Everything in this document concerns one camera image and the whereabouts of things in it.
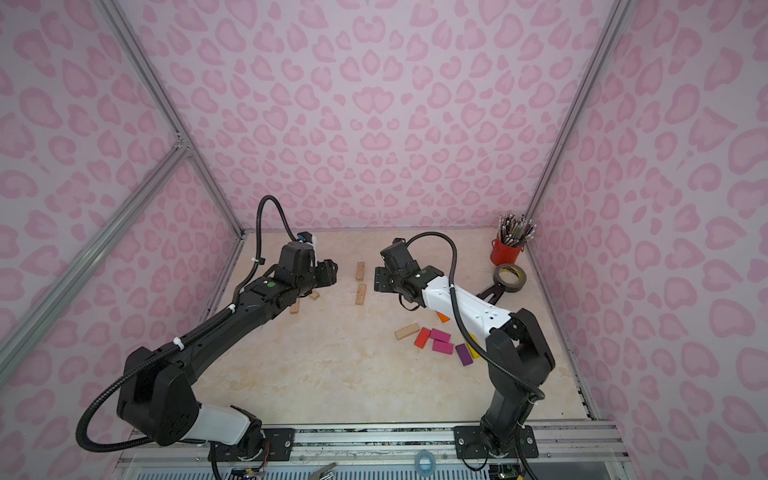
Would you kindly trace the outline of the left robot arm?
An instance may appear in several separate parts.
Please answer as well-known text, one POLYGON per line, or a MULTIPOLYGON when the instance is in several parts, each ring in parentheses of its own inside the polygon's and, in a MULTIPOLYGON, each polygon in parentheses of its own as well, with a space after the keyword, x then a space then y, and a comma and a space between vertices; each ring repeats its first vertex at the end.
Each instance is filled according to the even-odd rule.
POLYGON ((129 355, 125 369, 138 372, 120 387, 118 417, 160 446, 201 441, 227 446, 241 459, 260 455, 266 447, 261 420, 240 407, 204 404, 193 386, 252 331, 334 285, 337 273, 337 264, 318 259, 312 244, 287 243, 278 262, 240 286, 212 318, 154 351, 141 347, 129 355))

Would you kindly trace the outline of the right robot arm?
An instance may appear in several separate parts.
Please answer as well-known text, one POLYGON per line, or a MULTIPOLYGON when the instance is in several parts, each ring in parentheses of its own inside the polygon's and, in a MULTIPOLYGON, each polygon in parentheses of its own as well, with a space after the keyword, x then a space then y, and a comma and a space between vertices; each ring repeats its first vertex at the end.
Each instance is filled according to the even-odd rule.
POLYGON ((494 395, 480 420, 478 439, 466 447, 481 448, 497 458, 520 452, 524 424, 535 404, 545 399, 541 386, 556 366, 535 315, 526 309, 512 312, 497 307, 459 287, 458 249, 443 233, 396 238, 380 256, 384 264, 375 270, 374 290, 394 293, 454 320, 466 343, 488 365, 494 395), (451 264, 446 273, 431 265, 422 267, 412 257, 409 246, 425 237, 449 245, 451 264))

